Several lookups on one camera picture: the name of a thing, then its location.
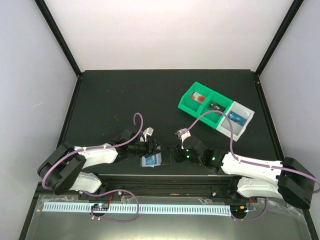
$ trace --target white ruler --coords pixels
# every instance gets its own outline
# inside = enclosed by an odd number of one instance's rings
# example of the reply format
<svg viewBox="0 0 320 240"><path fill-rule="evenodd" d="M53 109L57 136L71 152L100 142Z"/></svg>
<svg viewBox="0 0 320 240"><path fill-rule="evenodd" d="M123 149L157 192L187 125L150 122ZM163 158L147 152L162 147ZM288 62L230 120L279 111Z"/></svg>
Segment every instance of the white ruler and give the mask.
<svg viewBox="0 0 320 240"><path fill-rule="evenodd" d="M82 202L45 202L43 212L90 213L96 203ZM135 214L137 204L111 203L108 210L94 213ZM230 217L230 206L224 205L177 205L177 204L139 204L139 214L168 215L215 215Z"/></svg>

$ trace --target small black object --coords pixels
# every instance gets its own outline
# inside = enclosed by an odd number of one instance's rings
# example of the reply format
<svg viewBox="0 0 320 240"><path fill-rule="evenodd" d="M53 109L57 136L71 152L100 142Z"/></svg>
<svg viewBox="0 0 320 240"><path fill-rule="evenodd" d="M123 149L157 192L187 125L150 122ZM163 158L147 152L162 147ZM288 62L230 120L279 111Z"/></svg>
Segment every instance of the small black object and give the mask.
<svg viewBox="0 0 320 240"><path fill-rule="evenodd" d="M48 159L38 168L38 175L43 179L48 170L59 159L73 151L73 146L68 143L63 143L58 146L56 150L48 157ZM74 185L85 162L86 158L78 153L68 157L50 173L45 181L45 184L52 189L56 195L66 193Z"/></svg>
<svg viewBox="0 0 320 240"><path fill-rule="evenodd" d="M291 157L286 157L282 162L283 167L294 169L313 176L304 166ZM304 176L281 171L278 179L278 192L290 205L299 209L309 209L314 191L315 182Z"/></svg>
<svg viewBox="0 0 320 240"><path fill-rule="evenodd" d="M215 186L212 188L212 200L214 202L231 202L237 204L245 204L249 202L247 197L242 196L237 192L238 190L238 182L241 179L241 176L234 176L227 186ZM251 200L253 202L257 202L256 197L252 197Z"/></svg>
<svg viewBox="0 0 320 240"><path fill-rule="evenodd" d="M118 145L118 144L123 144L124 142L128 141L131 139L137 132L138 132L138 127L135 125L130 125L126 127L123 132L119 135L117 135L111 142L111 145ZM134 139L131 144L135 143L139 137ZM119 162L123 159L126 159L128 156L127 152L128 145L123 145L120 147L116 148L116 151L118 152L118 156L115 160L115 162Z"/></svg>
<svg viewBox="0 0 320 240"><path fill-rule="evenodd" d="M148 157L159 153L158 147L157 142L148 137L146 142L137 141L136 143L128 144L126 150L128 153L138 155L141 158L142 156Z"/></svg>
<svg viewBox="0 0 320 240"><path fill-rule="evenodd" d="M103 212L93 212L92 215L95 217L102 217L106 213L104 211L108 211L109 203L96 203L91 206L90 216L92 211L103 211Z"/></svg>
<svg viewBox="0 0 320 240"><path fill-rule="evenodd" d="M224 106L221 106L220 104L216 103L216 102L211 102L208 109L210 110L218 110L218 111L221 111L221 112L224 112L226 110L226 108Z"/></svg>
<svg viewBox="0 0 320 240"><path fill-rule="evenodd" d="M247 208L239 205L230 205L230 212L236 219L244 219L247 215Z"/></svg>
<svg viewBox="0 0 320 240"><path fill-rule="evenodd" d="M222 161L228 153L225 150L210 149L204 143L194 136L187 137L183 143L183 148L177 148L177 162L190 160L194 163L200 163L207 169L218 172L223 165Z"/></svg>

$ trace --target white panel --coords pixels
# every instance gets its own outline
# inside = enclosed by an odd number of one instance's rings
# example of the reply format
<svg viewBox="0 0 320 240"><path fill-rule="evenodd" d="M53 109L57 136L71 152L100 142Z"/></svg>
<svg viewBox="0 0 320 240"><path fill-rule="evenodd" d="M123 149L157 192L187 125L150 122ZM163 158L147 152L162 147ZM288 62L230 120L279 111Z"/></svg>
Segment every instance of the white panel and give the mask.
<svg viewBox="0 0 320 240"><path fill-rule="evenodd" d="M253 164L244 163L241 161L282 167L283 165L281 164L281 161L264 161L239 155L236 156L239 159L239 161L232 156L231 152L224 156L222 160L223 165L221 166L221 169L226 174L245 176L252 179L259 179L266 181L272 185L278 184L277 176L281 174L280 169L271 169L271 167L261 167Z"/></svg>
<svg viewBox="0 0 320 240"><path fill-rule="evenodd" d="M304 1L261 75L284 151L320 178L320 1ZM320 194L310 213L320 234Z"/></svg>
<svg viewBox="0 0 320 240"><path fill-rule="evenodd" d="M80 172L69 190L95 193L101 186L100 179L93 173Z"/></svg>
<svg viewBox="0 0 320 240"><path fill-rule="evenodd" d="M278 185L270 184L264 180L242 177L237 184L237 192L246 198L259 196L283 199L278 192Z"/></svg>
<svg viewBox="0 0 320 240"><path fill-rule="evenodd" d="M256 70L292 0L46 0L80 69Z"/></svg>
<svg viewBox="0 0 320 240"><path fill-rule="evenodd" d="M0 233L19 238L76 76L34 1L0 3ZM15 206L14 212L8 206Z"/></svg>

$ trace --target black mat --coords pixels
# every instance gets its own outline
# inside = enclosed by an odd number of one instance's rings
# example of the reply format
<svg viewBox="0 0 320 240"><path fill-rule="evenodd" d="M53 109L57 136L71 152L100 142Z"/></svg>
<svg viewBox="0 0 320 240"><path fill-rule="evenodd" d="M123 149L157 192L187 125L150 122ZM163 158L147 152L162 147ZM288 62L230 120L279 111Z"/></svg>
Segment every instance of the black mat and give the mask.
<svg viewBox="0 0 320 240"><path fill-rule="evenodd" d="M255 111L246 131L234 143L236 154L277 160L250 70L85 71L64 141L75 146L101 145L121 133L139 112L144 118L144 128L153 127L156 139L167 145L178 145L174 133L195 120L178 109L182 95L194 82ZM229 149L230 139L203 122L191 134L212 148ZM138 158L87 168L87 171L120 175L210 174L189 162L142 168Z"/></svg>

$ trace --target black edge trim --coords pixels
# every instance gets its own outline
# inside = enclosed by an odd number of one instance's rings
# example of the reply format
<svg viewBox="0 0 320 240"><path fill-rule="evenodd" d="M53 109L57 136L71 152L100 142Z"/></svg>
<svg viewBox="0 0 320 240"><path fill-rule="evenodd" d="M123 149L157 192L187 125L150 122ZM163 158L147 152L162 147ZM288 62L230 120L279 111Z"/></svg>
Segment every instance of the black edge trim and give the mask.
<svg viewBox="0 0 320 240"><path fill-rule="evenodd" d="M64 55L66 56L67 60L69 61L75 75L80 77L82 75L80 68L78 67L74 56L72 55L64 37L62 36L58 25L56 24L54 17L51 15L49 8L47 7L44 0L34 0L37 4L38 8L40 9L46 23L50 27L55 39L59 43Z"/></svg>
<svg viewBox="0 0 320 240"><path fill-rule="evenodd" d="M304 2L304 0L294 0L293 3L291 4L288 12L286 13L280 27L276 31L268 49L266 50L258 68L255 71L255 74L258 76L261 75L263 70L265 69L266 65L268 64L272 54L276 50L278 44L280 43L282 37L284 36L285 32L287 31L290 23L294 19L296 13L298 12L301 4Z"/></svg>
<svg viewBox="0 0 320 240"><path fill-rule="evenodd" d="M20 237L19 240L24 240L27 237L27 233L31 224L31 220L32 220L32 216L34 215L34 211L36 209L37 206L37 201L38 201L38 197L33 197L30 207L29 207L29 211L25 217L25 221L20 233Z"/></svg>
<svg viewBox="0 0 320 240"><path fill-rule="evenodd" d="M81 77L78 77L78 79L76 81L76 84L75 84L75 87L74 87L74 91L73 91L73 94L72 94L72 98L71 98L71 101L70 101L70 105L69 105L68 111L66 112L66 117L65 117L65 120L64 120L64 123L63 123L63 127L62 127L62 130L61 130L61 133L60 133L60 137L59 137L59 140L58 140L57 147L65 141L66 134L67 134L68 127L69 127L69 124L70 124L70 120L71 120L71 116L72 116L72 113L74 111L76 100L77 100L78 93L79 93L79 90L80 90L81 82L82 82Z"/></svg>
<svg viewBox="0 0 320 240"><path fill-rule="evenodd" d="M270 110L267 104L267 100L266 100L266 96L264 94L263 88L261 86L261 82L259 77L257 77L255 74L253 75L253 79L254 79L254 83L255 83L255 87L260 99L260 103L262 106L262 110L264 113L264 117L266 120L266 124L268 126L270 135L271 135L271 140L272 140L272 144L273 147L275 149L275 154L278 160L283 161L285 159L284 153L282 151L281 145L280 145L280 141L276 132L276 128L274 125L274 122L272 120L271 114L270 114ZM304 219L306 221L308 230L310 232L311 235L311 239L312 240L319 240L314 222L312 221L311 215L309 210L303 210L303 214L304 214Z"/></svg>
<svg viewBox="0 0 320 240"><path fill-rule="evenodd" d="M283 161L285 159L285 156L284 156L284 153L283 153L281 145L280 145L280 141L279 141L279 138L278 138L278 135L276 132L274 122L271 117L271 113L270 113L270 110L268 107L266 96L264 94L264 91L263 91L261 83L260 83L260 79L255 74L253 74L253 80L254 80L256 91L258 93L259 100L260 100L260 103L262 106L262 110L263 110L263 114L264 114L264 117L266 120L266 124L269 129L269 133L270 133L272 144L273 144L273 147L275 150L276 158L280 161Z"/></svg>
<svg viewBox="0 0 320 240"><path fill-rule="evenodd" d="M308 230L311 236L312 240L319 240L316 227L314 225L314 222L312 221L310 211L309 210L303 210L304 219L306 221L306 225L308 226Z"/></svg>

